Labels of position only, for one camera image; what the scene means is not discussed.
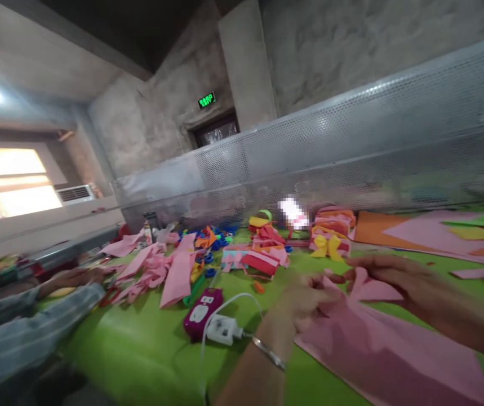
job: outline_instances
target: table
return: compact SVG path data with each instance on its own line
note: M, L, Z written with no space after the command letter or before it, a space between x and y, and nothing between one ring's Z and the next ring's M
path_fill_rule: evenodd
M431 269L484 300L483 280L458 280L448 274L453 270L482 268L482 265L408 251L398 254L421 263L434 262ZM363 253L355 251L352 256L360 255ZM117 259L113 264L129 262L132 257ZM214 265L220 258L220 254L216 256ZM225 300L240 292L251 293L266 309L278 298L295 270L305 273L322 271L323 268L332 268L336 273L348 269L345 264L332 262L328 258L312 258L309 251L298 250L291 254L291 265L287 270L280 268L272 282L263 282L266 289L263 295L254 293L252 280L241 270L222 274L216 287L223 289ZM190 344L182 327L188 309L178 303L160 310L161 292L162 287L144 294L127 308L109 306L95 310L63 347L64 356L120 405L202 405L202 376L206 378L208 393L213 399L248 344L248 340L236 342L232 347L208 343L205 364L202 366L200 345ZM377 303L371 306L427 326L393 304ZM235 317L239 325L248 331L254 331L260 321L258 310L249 298L240 298L221 313ZM479 355L479 360L484 371L484 356ZM369 404L296 346L288 363L286 391L287 405L303 404L308 400L312 405Z

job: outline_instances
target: green exit sign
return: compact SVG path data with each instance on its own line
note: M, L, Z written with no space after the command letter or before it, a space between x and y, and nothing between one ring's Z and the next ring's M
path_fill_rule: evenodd
M212 103L215 103L214 92L204 96L202 99L199 99L198 106L202 110L204 107L208 107Z

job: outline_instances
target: air conditioner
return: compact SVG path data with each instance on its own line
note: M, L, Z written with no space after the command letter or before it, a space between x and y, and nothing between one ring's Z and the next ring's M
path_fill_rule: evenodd
M89 185L59 189L56 191L56 193L64 206L95 200L94 193L91 191L91 187Z

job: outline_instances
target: silver metal sheet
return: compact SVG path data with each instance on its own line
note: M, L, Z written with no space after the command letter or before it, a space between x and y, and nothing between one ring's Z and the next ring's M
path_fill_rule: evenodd
M126 218L244 222L308 207L431 208L484 200L484 42L118 179Z

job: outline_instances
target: bracelet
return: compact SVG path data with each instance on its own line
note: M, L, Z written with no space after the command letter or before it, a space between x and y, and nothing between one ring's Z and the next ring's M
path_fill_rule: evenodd
M261 340L259 340L255 336L253 336L251 340L253 341L253 344L255 344L257 348L262 351L263 354L266 355L266 357L268 357L270 361L274 363L275 366L277 366L280 370L285 371L285 363L276 354L266 348Z

